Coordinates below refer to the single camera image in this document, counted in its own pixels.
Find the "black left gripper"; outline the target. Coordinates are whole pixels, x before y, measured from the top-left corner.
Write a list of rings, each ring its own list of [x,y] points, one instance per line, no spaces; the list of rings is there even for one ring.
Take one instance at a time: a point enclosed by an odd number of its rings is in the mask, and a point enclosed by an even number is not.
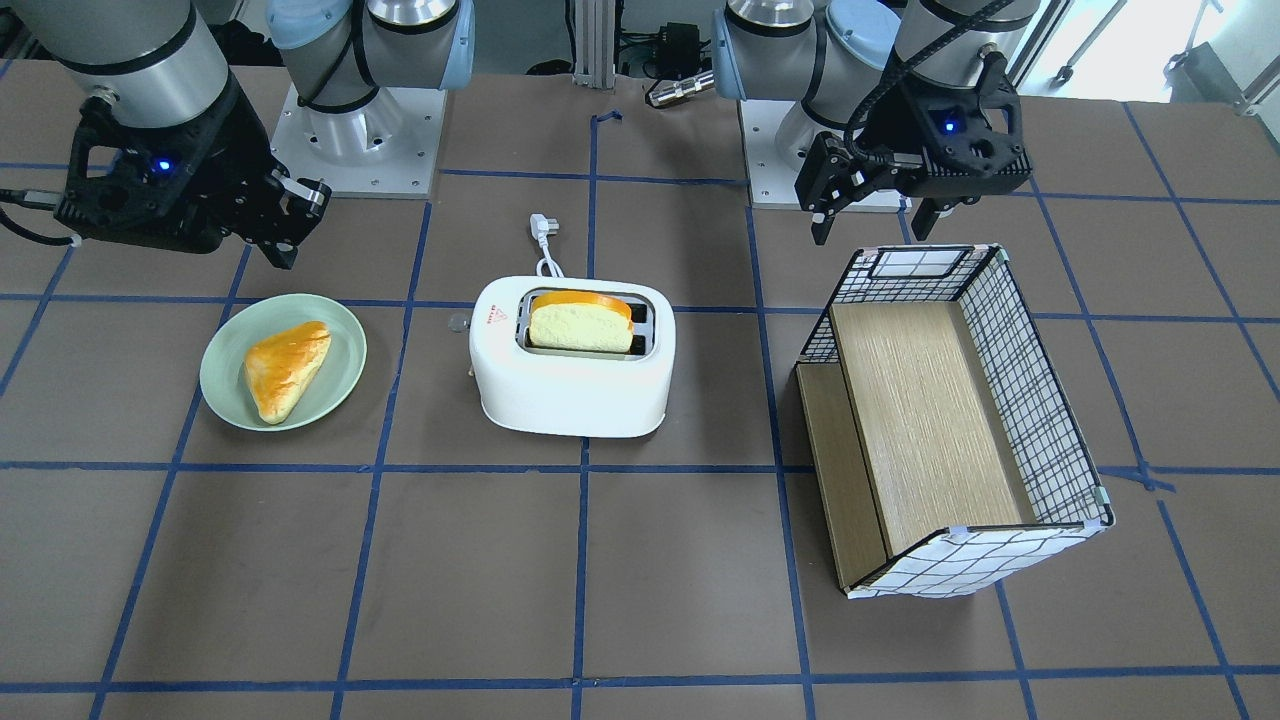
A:
[[[975,86],[968,88],[905,72],[870,108],[858,136],[823,131],[814,138],[794,188],[799,206],[812,213],[815,245],[826,245],[850,202],[881,190],[922,199],[910,228],[923,243],[955,204],[1010,193],[1030,178],[1007,60],[993,50],[978,61]]]

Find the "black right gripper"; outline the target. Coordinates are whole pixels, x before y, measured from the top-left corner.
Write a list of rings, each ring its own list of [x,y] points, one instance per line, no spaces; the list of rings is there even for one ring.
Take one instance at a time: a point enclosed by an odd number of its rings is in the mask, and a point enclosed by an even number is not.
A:
[[[54,217],[83,237],[207,254],[238,234],[289,270],[332,197],[273,156],[234,76],[209,109],[168,128],[123,126],[99,97],[79,113]]]

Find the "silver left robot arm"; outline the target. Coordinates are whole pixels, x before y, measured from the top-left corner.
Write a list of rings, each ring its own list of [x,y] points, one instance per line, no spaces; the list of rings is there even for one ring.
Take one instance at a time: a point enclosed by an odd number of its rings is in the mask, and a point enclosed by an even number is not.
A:
[[[792,101],[814,126],[794,181],[823,245],[873,193],[920,206],[925,240],[960,205],[1006,195],[1033,164],[1006,49],[1034,1],[727,1],[712,69],[732,100]]]

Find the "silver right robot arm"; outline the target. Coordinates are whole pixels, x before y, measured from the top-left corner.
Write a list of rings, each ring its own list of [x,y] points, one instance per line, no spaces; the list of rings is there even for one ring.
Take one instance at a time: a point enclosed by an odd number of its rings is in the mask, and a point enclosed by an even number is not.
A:
[[[236,234],[289,270],[337,181],[413,154],[394,88],[465,87],[471,1],[270,1],[271,42],[291,74],[312,155],[284,161],[192,1],[14,1],[12,10],[84,91],[64,187],[4,190],[51,213],[64,236],[3,218],[24,240],[84,240],[210,254]]]

